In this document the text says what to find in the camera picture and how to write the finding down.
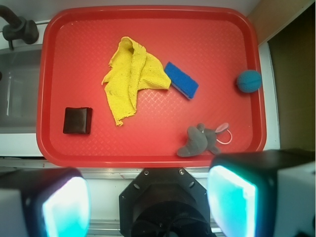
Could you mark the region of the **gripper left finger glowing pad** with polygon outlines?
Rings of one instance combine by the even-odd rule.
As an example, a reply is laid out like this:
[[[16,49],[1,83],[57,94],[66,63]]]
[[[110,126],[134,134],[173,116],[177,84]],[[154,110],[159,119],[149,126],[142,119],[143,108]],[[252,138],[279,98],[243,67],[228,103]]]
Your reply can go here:
[[[76,168],[0,174],[2,237],[84,237],[90,216],[89,186]]]

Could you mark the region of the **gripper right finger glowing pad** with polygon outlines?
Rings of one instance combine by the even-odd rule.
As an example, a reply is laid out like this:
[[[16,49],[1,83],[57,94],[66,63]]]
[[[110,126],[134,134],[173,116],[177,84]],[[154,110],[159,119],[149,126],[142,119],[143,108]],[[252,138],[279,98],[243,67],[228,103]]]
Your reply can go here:
[[[299,149],[217,155],[207,197],[227,237],[313,237],[316,155]]]

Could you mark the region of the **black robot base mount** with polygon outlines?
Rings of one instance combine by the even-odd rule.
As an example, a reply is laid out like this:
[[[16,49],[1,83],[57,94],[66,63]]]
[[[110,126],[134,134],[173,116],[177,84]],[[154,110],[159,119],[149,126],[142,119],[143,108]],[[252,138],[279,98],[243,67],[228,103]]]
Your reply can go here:
[[[184,168],[145,168],[119,195],[124,237],[213,237],[206,189]]]

